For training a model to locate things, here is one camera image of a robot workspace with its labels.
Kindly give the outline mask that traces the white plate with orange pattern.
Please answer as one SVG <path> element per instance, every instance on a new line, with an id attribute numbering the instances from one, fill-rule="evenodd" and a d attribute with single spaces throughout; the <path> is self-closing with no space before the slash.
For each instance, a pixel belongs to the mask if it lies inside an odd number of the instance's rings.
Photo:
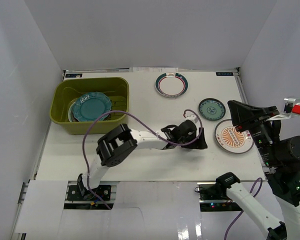
<path id="1" fill-rule="evenodd" d="M 214 137 L 219 147 L 232 154 L 247 153 L 254 146 L 249 131 L 238 132 L 230 119 L 225 119 L 216 125 Z"/>

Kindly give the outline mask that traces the small green blue patterned plate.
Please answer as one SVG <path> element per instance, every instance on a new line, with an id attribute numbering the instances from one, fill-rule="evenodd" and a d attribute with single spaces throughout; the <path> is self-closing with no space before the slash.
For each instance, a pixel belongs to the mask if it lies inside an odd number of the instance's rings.
<path id="1" fill-rule="evenodd" d="M 215 98 L 205 98 L 198 105 L 201 116 L 208 121 L 221 120 L 226 114 L 225 105 Z"/>

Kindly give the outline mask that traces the white plate with teal rim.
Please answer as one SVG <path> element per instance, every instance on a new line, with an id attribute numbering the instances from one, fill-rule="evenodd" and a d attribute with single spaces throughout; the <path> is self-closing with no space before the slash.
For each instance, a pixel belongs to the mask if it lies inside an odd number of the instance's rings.
<path id="1" fill-rule="evenodd" d="M 184 95 L 189 87 L 187 79 L 180 73 L 163 73 L 154 83 L 156 91 L 165 98 L 175 99 Z"/>

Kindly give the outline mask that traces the teal scalloped plate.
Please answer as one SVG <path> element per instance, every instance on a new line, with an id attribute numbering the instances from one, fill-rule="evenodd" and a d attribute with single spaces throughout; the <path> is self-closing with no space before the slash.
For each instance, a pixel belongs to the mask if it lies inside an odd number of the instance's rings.
<path id="1" fill-rule="evenodd" d="M 110 98 L 102 92 L 88 92 L 80 96 L 72 107 L 78 122 L 93 122 L 112 109 Z"/>

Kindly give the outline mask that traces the red and teal floral plate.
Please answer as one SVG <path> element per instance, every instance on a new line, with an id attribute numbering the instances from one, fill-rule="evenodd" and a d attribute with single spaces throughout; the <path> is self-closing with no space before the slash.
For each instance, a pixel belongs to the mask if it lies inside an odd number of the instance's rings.
<path id="1" fill-rule="evenodd" d="M 77 119 L 74 117 L 73 115 L 73 107 L 75 105 L 75 101 L 73 100 L 68 108 L 68 112 L 67 112 L 67 118 L 69 122 L 77 122 Z"/>

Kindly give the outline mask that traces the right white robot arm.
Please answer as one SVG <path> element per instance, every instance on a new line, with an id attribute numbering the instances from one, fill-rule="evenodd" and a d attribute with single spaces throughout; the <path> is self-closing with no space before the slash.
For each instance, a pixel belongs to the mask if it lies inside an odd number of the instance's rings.
<path id="1" fill-rule="evenodd" d="M 256 107 L 228 101 L 232 125 L 249 131 L 263 163 L 270 169 L 265 177 L 282 211 L 274 217 L 232 172 L 215 181 L 216 195 L 233 200 L 257 225 L 267 240 L 300 240 L 300 135 L 280 139 L 281 121 L 300 116 L 300 102 L 285 99 L 283 112 L 276 106 Z"/>

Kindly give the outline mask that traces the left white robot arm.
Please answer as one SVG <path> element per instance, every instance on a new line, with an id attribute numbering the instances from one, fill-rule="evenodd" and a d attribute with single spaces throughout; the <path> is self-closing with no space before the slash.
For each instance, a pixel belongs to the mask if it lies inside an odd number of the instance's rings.
<path id="1" fill-rule="evenodd" d="M 130 129 L 123 123 L 97 141 L 94 160 L 88 164 L 87 171 L 77 178 L 78 193 L 83 200 L 101 196 L 98 187 L 106 172 L 121 164 L 134 150 L 164 151 L 177 146 L 190 150 L 207 149 L 204 128 L 197 127 L 195 120 L 187 119 L 180 125 L 167 125 L 153 134 Z"/>

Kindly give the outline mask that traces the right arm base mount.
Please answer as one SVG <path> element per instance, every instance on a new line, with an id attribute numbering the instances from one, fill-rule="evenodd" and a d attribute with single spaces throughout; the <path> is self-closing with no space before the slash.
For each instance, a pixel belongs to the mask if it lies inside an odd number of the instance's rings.
<path id="1" fill-rule="evenodd" d="M 194 188 L 199 195 L 200 211 L 204 212 L 240 212 L 242 209 L 236 202 L 221 195 L 215 184 L 199 184 Z"/>

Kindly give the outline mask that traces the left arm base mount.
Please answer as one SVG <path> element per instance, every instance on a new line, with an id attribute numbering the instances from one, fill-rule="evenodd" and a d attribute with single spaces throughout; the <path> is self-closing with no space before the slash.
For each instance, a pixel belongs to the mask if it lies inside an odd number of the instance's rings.
<path id="1" fill-rule="evenodd" d="M 97 195 L 99 195 L 105 202 L 107 202 L 110 209 L 113 207 L 111 203 L 112 199 L 112 186 L 111 185 L 100 185 L 98 188 L 93 190 Z M 95 195 L 90 191 L 87 195 L 82 196 L 77 185 L 69 185 L 66 197 L 64 201 L 65 210 L 109 210 L 105 204 L 100 201 Z"/>

